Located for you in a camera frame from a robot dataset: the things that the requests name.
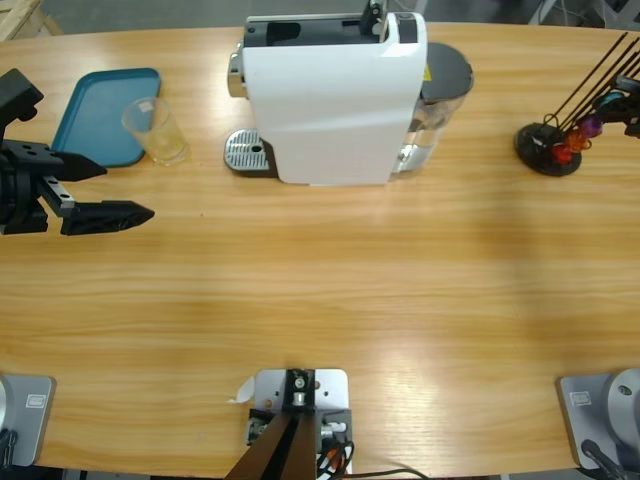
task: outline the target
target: black lid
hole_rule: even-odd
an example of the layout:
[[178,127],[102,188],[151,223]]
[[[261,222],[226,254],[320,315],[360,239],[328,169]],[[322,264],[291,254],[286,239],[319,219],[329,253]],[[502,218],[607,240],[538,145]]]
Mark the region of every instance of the black lid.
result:
[[427,103],[462,97],[473,87],[471,65],[455,48],[429,42],[427,64],[431,80],[422,84],[420,92]]

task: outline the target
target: clear plastic cup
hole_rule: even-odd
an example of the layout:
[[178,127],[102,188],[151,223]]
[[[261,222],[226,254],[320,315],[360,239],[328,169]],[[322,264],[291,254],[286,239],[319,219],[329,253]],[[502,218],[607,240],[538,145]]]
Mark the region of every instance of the clear plastic cup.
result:
[[154,162],[173,165],[189,158],[189,145],[164,100],[136,100],[125,108],[122,124]]
[[398,154],[394,173],[423,167],[440,141],[447,124],[473,87],[473,70],[455,48],[429,43],[428,67],[413,119]]

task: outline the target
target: black cable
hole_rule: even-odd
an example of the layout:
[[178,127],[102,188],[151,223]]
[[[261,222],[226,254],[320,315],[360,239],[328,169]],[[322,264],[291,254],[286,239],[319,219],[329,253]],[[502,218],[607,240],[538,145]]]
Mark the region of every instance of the black cable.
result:
[[414,470],[413,468],[396,468],[393,470],[384,470],[381,472],[368,472],[368,473],[347,473],[347,474],[343,474],[343,475],[338,475],[338,476],[334,476],[331,477],[332,479],[338,479],[338,478],[370,478],[370,477],[386,477],[389,475],[397,475],[399,473],[408,473],[410,475],[415,475],[416,477],[422,479],[422,480],[431,480],[431,478],[427,477],[425,474],[420,473],[417,470]]
[[600,468],[596,468],[593,470],[587,470],[586,468],[576,468],[576,471],[580,472],[585,477],[593,478],[594,480],[611,480],[610,477]]
[[569,15],[573,15],[574,17],[579,18],[579,19],[580,19],[580,20],[582,20],[583,22],[586,22],[586,21],[587,21],[587,17],[585,17],[584,15],[581,15],[581,14],[579,14],[578,12],[572,12],[571,10],[569,10],[569,9],[567,9],[567,8],[562,8],[562,7],[559,7],[559,6],[557,6],[557,5],[553,5],[553,6],[551,7],[551,9],[552,9],[552,10],[561,10],[561,11],[567,12]]
[[582,452],[589,457],[600,468],[602,473],[611,480],[626,480],[624,469],[611,460],[596,442],[585,440],[581,445]]

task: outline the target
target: floor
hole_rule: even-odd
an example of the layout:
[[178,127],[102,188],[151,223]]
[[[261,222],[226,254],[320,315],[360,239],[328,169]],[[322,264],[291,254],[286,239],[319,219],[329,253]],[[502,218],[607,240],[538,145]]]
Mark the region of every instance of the floor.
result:
[[[566,0],[575,12],[587,0]],[[248,15],[362,11],[365,0],[43,0],[43,10],[65,33],[152,28],[228,27]],[[434,22],[527,23],[540,0],[429,0],[425,17]],[[393,7],[415,0],[391,0]],[[558,10],[548,22],[560,23]],[[579,18],[569,15],[569,21]]]

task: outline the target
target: cable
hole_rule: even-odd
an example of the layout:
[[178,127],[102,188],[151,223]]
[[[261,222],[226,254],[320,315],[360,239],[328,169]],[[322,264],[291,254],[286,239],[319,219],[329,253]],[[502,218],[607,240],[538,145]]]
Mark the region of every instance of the cable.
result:
[[602,473],[611,480],[626,480],[624,469],[611,460],[596,442],[585,440],[581,445],[582,452],[598,465]]
[[[540,0],[540,3],[538,4],[538,7],[536,8],[536,11],[538,12],[538,25],[542,25],[542,10],[545,10],[544,4],[547,2],[547,0]],[[549,8],[547,8],[547,13],[545,13],[545,20],[546,17],[549,15],[549,12],[553,9],[553,8],[557,8],[555,5],[550,6]]]
[[396,0],[396,4],[405,12],[412,12],[413,9],[408,8],[402,0]]
[[338,479],[338,478],[386,477],[386,476],[389,476],[389,475],[397,475],[399,473],[408,473],[410,475],[415,475],[416,477],[418,477],[418,478],[420,478],[422,480],[431,480],[429,477],[427,477],[423,473],[420,473],[417,470],[414,470],[413,468],[396,468],[394,470],[384,470],[384,471],[381,471],[381,472],[369,472],[369,473],[348,473],[348,474],[333,476],[331,478],[333,480],[333,479]]
[[[554,5],[552,8],[555,9],[555,10],[562,10],[562,7],[559,7],[557,5]],[[572,10],[569,10],[568,8],[565,8],[564,11],[567,12],[569,15],[573,15],[574,17],[579,18],[583,22],[586,22],[588,20],[587,17],[585,17],[584,15],[582,15],[582,14],[580,14],[578,12],[574,12]]]

